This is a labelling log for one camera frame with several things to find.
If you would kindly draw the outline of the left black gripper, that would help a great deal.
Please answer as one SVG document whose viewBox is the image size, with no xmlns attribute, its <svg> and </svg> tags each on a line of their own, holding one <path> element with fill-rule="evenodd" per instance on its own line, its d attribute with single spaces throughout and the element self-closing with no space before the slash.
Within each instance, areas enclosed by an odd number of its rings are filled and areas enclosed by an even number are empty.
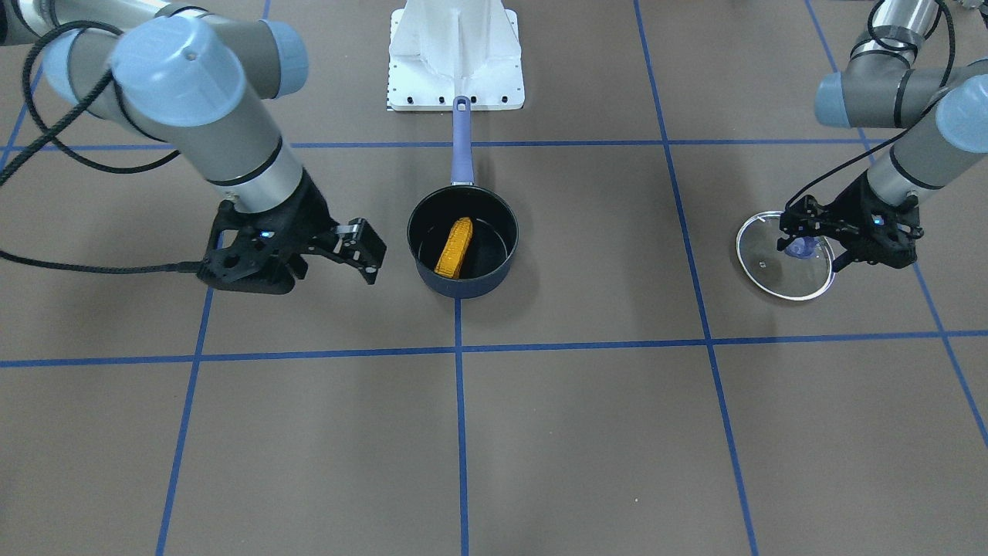
<svg viewBox="0 0 988 556">
<path fill-rule="evenodd" d="M 919 197 L 910 192 L 898 205 L 883 201 L 861 174 L 832 203 L 823 205 L 806 194 L 790 200 L 780 215 L 783 237 L 777 250 L 786 251 L 801 237 L 829 237 L 844 253 L 831 264 L 839 272 L 852 263 L 903 269 L 916 263 L 920 226 Z"/>
</svg>

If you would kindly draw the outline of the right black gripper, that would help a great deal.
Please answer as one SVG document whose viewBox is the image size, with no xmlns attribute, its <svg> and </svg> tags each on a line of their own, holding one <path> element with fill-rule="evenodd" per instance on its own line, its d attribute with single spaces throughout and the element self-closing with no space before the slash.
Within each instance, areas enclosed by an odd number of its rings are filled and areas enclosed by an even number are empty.
<svg viewBox="0 0 988 556">
<path fill-rule="evenodd" d="M 366 219 L 339 225 L 307 171 L 281 205 L 264 212 L 237 211 L 223 201 L 213 219 L 197 276 L 216 290 L 282 295 L 306 277 L 303 256 L 327 256 L 377 282 L 386 244 Z"/>
</svg>

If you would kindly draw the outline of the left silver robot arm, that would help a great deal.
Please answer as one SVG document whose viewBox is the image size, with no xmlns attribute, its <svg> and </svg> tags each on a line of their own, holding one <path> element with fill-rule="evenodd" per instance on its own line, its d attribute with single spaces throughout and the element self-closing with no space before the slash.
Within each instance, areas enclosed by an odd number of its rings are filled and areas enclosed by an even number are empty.
<svg viewBox="0 0 988 556">
<path fill-rule="evenodd" d="M 986 60 L 955 68 L 916 68 L 936 25 L 953 22 L 942 1 L 876 1 L 844 70 L 826 76 L 815 115 L 830 127 L 896 129 L 875 163 L 823 204 L 802 189 L 780 216 L 777 250 L 805 258 L 821 240 L 852 263 L 901 269 L 916 261 L 924 235 L 919 205 L 986 156 Z"/>
</svg>

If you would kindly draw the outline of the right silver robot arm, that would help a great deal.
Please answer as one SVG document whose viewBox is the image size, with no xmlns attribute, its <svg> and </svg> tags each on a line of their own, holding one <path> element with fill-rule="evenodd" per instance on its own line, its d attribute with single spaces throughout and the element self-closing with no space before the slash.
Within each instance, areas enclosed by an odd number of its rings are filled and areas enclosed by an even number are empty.
<svg viewBox="0 0 988 556">
<path fill-rule="evenodd" d="M 377 279 L 386 246 L 366 219 L 339 224 L 264 106 L 300 91 L 306 46 L 293 27 L 244 21 L 167 1 L 4 1 L 2 45 L 29 45 L 22 98 L 40 131 L 2 172 L 9 180 L 46 145 L 88 168 L 136 174 L 184 156 L 222 197 L 197 261 L 83 266 L 2 257 L 105 275 L 193 273 L 216 290 L 286 294 L 320 256 Z M 159 161 L 117 168 L 67 147 L 60 134 L 89 114 L 169 144 Z"/>
</svg>

